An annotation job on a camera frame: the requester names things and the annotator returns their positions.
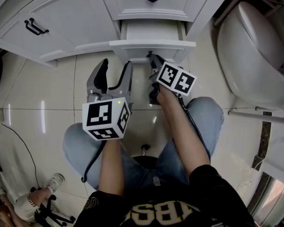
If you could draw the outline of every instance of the white floor tile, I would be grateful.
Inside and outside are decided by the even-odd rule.
[[[82,122],[81,110],[75,110],[75,122]],[[144,144],[151,145],[146,155],[158,157],[169,138],[169,129],[161,110],[133,110],[122,143],[132,157],[141,155]]]
[[[248,206],[250,200],[252,199],[261,176],[262,172],[258,172],[253,168],[250,168],[247,174],[242,176],[242,181],[236,190],[246,206]]]
[[[2,57],[3,69],[0,81],[0,108],[3,107],[15,80],[20,73],[26,59],[13,53],[6,53]]]
[[[113,52],[98,52],[84,55],[78,55],[75,73],[75,109],[81,110],[82,104],[87,102],[86,83],[93,69],[105,58],[108,58],[107,84],[108,87],[117,85],[123,70],[123,64]],[[178,66],[189,70],[188,58],[183,60]],[[150,105],[149,91],[150,86],[149,76],[151,75],[151,67],[149,64],[134,64],[133,65],[133,81],[131,91],[132,109],[134,110],[156,110],[160,109],[158,105]],[[188,103],[189,97],[184,97],[184,102]]]
[[[218,30],[210,21],[196,39],[196,48],[188,57],[190,72],[198,77],[191,97],[212,97],[221,108],[254,107],[230,91],[216,53],[217,34]]]
[[[88,183],[85,183],[85,186],[86,186],[86,191],[88,193],[88,196],[90,196],[93,192],[95,192],[96,190],[90,186]]]
[[[243,113],[261,113],[254,109],[240,109]],[[250,168],[258,153],[262,122],[227,115],[212,157],[212,165],[235,189],[250,178]]]
[[[76,56],[61,58],[53,69],[27,60],[4,107],[73,109],[75,61]]]
[[[62,150],[66,129],[74,123],[73,111],[61,110],[10,110],[11,128],[24,140],[36,167],[40,186],[45,186],[54,173],[61,173],[65,183],[60,191],[88,197],[81,176],[68,163]],[[36,186],[34,165],[25,145],[9,129],[1,126],[0,162],[13,188],[26,192]]]

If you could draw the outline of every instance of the black t-shirt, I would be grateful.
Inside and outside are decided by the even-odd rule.
[[[125,198],[94,192],[75,227],[255,226],[237,192],[212,166],[195,169],[189,182],[189,186],[153,186]]]

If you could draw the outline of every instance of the open drawer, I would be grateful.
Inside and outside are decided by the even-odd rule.
[[[164,19],[129,19],[122,21],[121,40],[109,45],[119,59],[126,63],[147,62],[149,52],[171,63],[181,63],[195,47],[185,41],[183,22]]]

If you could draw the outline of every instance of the metal pipe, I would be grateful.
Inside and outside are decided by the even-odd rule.
[[[222,22],[222,20],[226,17],[226,15],[229,13],[229,11],[237,4],[239,0],[232,0],[231,3],[227,6],[227,8],[224,10],[224,12],[218,17],[218,19],[215,21],[213,26],[217,27],[219,23]]]
[[[284,124],[284,118],[282,117],[274,117],[274,116],[267,116],[267,115],[259,115],[259,114],[253,114],[253,113],[241,113],[241,112],[234,112],[229,111],[228,115],[234,115],[239,116],[243,118],[249,118],[249,119],[257,119],[265,122],[271,122],[271,123],[282,123]]]

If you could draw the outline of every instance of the hand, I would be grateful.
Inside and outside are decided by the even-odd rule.
[[[176,99],[175,94],[172,91],[170,91],[167,87],[160,84],[159,89],[160,91],[157,95],[157,101],[159,102],[160,105],[162,105],[168,100]]]

